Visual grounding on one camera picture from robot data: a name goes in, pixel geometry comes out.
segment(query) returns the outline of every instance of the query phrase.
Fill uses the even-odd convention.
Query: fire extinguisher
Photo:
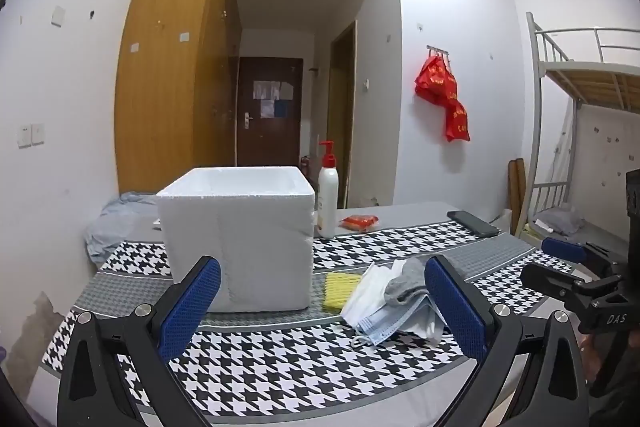
[[[302,156],[300,158],[300,172],[308,180],[309,179],[309,167],[311,165],[311,159],[309,156]]]

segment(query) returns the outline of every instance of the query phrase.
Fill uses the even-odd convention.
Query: bunk bed
[[[600,39],[603,34],[607,35],[607,32],[609,35],[611,32],[625,32],[640,36],[640,30],[608,27],[543,30],[536,24],[530,12],[527,13],[527,24],[533,58],[534,128],[529,176],[515,235],[535,244],[535,238],[527,233],[527,226],[539,237],[552,236],[580,244],[594,243],[626,256],[628,243],[593,223],[585,222],[574,234],[560,235],[539,227],[535,216],[542,210],[558,207],[569,201],[576,156],[578,109],[581,105],[597,105],[640,114],[640,67],[606,62],[604,57],[606,49],[640,51],[640,48],[602,44]],[[585,62],[570,59],[550,36],[568,32],[592,34],[600,61]],[[566,179],[536,183],[542,127],[542,79],[545,77],[555,82],[573,100],[572,135]]]

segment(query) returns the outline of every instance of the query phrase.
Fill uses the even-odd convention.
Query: silver bolt
[[[506,317],[511,314],[511,308],[509,308],[506,304],[496,304],[494,306],[494,311],[500,317]]]
[[[90,320],[91,320],[91,313],[89,312],[82,312],[78,317],[79,324],[87,324],[87,322],[89,322]]]
[[[562,323],[565,323],[567,322],[567,320],[569,320],[568,315],[560,310],[558,310],[557,312],[554,312],[554,317],[556,318],[556,321],[562,322]]]
[[[146,317],[149,313],[151,313],[151,304],[140,304],[136,308],[136,315],[138,317]]]

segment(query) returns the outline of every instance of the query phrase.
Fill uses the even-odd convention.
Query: wooden cabinet
[[[114,106],[121,192],[234,164],[240,32],[236,0],[131,0]]]

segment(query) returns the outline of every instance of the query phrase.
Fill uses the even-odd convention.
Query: bed post
[[[564,192],[564,203],[569,201],[569,192],[571,191],[571,180],[574,177],[575,164],[575,146],[578,142],[578,109],[580,109],[580,100],[574,100],[574,114],[571,120],[571,149],[569,150],[569,171],[566,175],[566,190]]]
[[[536,171],[538,170],[538,156],[540,154],[540,126],[542,124],[542,82],[540,79],[540,51],[538,49],[538,36],[536,35],[536,23],[533,14],[527,12],[527,26],[529,27],[529,39],[531,40],[531,54],[533,59],[533,87],[534,87],[534,109],[533,109],[533,136],[531,140],[531,159],[529,161],[529,175],[527,176],[527,187],[522,200],[520,218],[516,227],[516,237],[520,237],[527,217],[529,217],[529,206],[533,193],[533,184],[536,181]]]

